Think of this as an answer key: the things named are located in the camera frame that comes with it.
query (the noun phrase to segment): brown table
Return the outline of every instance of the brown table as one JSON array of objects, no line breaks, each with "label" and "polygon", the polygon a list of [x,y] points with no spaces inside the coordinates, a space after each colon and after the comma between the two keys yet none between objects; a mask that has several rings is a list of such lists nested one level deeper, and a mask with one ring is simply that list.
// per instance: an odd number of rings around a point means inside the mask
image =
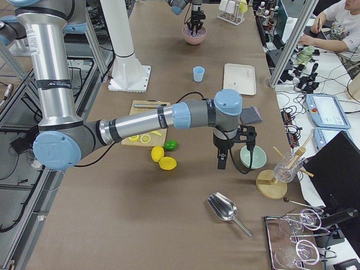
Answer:
[{"label": "brown table", "polygon": [[[256,144],[268,156],[263,169],[272,169],[279,161],[272,147],[286,152],[289,145],[275,92],[267,86],[270,73],[255,20],[249,11],[234,26],[216,18],[218,5],[203,8],[208,36],[191,46],[181,33],[185,13],[173,15],[164,2],[136,3],[130,26],[137,58],[152,67],[148,90],[110,92],[104,84],[89,120],[127,115],[133,100],[174,103],[189,91],[213,98],[222,89],[224,64],[253,65],[258,93],[244,97],[244,107],[260,110],[264,122],[255,125]],[[196,65],[206,68],[201,83],[192,80]],[[217,170],[211,128],[170,128],[167,136],[179,142],[175,152],[166,153],[178,161],[175,170],[161,170],[150,148],[121,145],[96,165],[69,169],[27,269],[269,269],[263,217],[295,206],[260,194],[260,170],[242,175],[230,160],[226,170]],[[233,148],[236,159],[242,146]],[[253,237],[214,215],[206,200],[217,191],[237,204]],[[302,200],[298,182],[289,184],[287,195]]]}]

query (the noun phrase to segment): light green bowl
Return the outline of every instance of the light green bowl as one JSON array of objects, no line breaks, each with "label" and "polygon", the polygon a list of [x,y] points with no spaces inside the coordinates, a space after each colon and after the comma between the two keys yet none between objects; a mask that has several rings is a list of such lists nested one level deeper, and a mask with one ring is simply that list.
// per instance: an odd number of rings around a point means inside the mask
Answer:
[{"label": "light green bowl", "polygon": [[[240,160],[247,168],[250,165],[250,152],[244,146],[240,150]],[[259,146],[254,147],[252,169],[259,169],[266,164],[266,154]]]}]

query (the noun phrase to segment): black cylinder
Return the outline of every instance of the black cylinder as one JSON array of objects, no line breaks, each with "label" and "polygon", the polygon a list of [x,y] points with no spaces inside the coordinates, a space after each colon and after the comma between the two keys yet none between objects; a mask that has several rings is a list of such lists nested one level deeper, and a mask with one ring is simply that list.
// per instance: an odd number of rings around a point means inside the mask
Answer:
[{"label": "black cylinder", "polygon": [[332,225],[338,224],[340,222],[347,221],[348,219],[356,218],[359,216],[359,212],[357,209],[351,207],[347,208],[343,211],[340,211],[336,214],[329,215],[326,218],[323,218],[322,221],[322,227],[323,228],[329,228]]}]

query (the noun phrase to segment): wooden cutting board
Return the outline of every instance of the wooden cutting board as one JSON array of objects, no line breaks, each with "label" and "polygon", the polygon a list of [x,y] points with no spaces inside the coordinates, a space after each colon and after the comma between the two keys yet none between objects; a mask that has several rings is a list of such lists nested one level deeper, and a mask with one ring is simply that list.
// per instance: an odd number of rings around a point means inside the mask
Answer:
[{"label": "wooden cutting board", "polygon": [[[145,100],[134,100],[131,104],[131,109],[129,115],[133,114],[139,114],[143,113],[145,111],[149,110],[155,110],[155,109],[140,109],[140,108],[134,108],[134,104],[166,104],[170,105],[170,102],[164,102],[164,101],[145,101]],[[148,134],[151,137],[151,140],[149,143],[142,143],[140,140],[137,142],[132,142],[128,138],[125,138],[122,140],[122,145],[130,145],[130,146],[142,146],[142,147],[154,147],[157,145],[163,146],[167,137],[167,129],[159,129],[157,130],[161,136],[153,134],[151,132],[146,132],[139,134],[140,136],[143,134]]]}]

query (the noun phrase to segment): pink bowl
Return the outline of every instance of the pink bowl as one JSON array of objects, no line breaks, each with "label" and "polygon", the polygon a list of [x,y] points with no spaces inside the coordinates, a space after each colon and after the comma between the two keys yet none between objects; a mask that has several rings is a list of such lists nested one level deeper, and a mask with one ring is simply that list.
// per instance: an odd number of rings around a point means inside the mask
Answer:
[{"label": "pink bowl", "polygon": [[192,37],[192,36],[190,36],[190,31],[187,29],[187,26],[185,26],[182,29],[182,34],[184,35],[184,39],[187,43],[189,43],[191,45],[197,45],[197,44],[200,44],[201,42],[203,42],[203,40],[206,37],[206,33],[207,33],[205,27],[201,27],[201,29],[199,31],[202,32],[202,34],[198,34],[197,37]]}]

